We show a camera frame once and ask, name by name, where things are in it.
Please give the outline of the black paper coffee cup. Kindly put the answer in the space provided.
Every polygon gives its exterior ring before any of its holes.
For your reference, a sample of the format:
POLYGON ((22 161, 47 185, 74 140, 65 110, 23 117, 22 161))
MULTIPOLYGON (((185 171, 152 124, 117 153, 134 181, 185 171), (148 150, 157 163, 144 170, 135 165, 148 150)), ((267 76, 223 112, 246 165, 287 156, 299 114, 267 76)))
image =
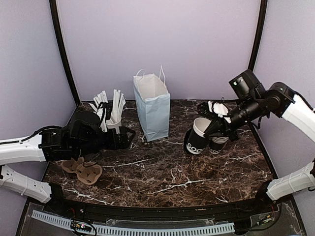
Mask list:
POLYGON ((206 118, 196 118, 193 122, 192 130, 189 134, 186 149, 189 153, 198 155, 209 144, 209 139, 204 137, 204 131, 211 120, 206 118))

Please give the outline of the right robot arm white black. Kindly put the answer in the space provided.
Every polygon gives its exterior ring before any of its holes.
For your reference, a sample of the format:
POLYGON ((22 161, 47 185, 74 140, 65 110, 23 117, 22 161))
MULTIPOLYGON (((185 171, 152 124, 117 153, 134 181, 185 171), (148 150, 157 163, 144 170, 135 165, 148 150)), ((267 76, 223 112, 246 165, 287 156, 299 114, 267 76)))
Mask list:
MULTIPOLYGON (((282 82, 275 82, 265 89, 250 69, 230 80, 229 84, 239 99, 235 108, 230 110, 221 101, 198 105, 198 113, 211 121, 206 125, 205 138, 229 137, 234 140, 240 127, 274 114, 311 141, 315 140, 315 109, 297 91, 282 82)), ((315 189, 314 161, 284 177, 264 182, 251 203, 251 209, 262 213, 270 202, 304 189, 315 189)))

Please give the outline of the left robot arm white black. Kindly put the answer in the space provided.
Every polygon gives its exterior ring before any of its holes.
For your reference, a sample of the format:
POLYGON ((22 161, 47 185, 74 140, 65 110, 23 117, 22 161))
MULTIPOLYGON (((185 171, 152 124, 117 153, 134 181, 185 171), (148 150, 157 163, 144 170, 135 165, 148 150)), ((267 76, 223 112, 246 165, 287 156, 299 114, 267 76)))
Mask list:
POLYGON ((129 148, 135 131, 124 126, 103 132, 101 120, 93 112, 77 112, 64 126, 46 126, 32 135, 0 143, 0 185, 41 203, 50 203, 58 214, 69 211, 60 185, 41 182, 12 170, 12 163, 77 160, 103 149, 129 148))

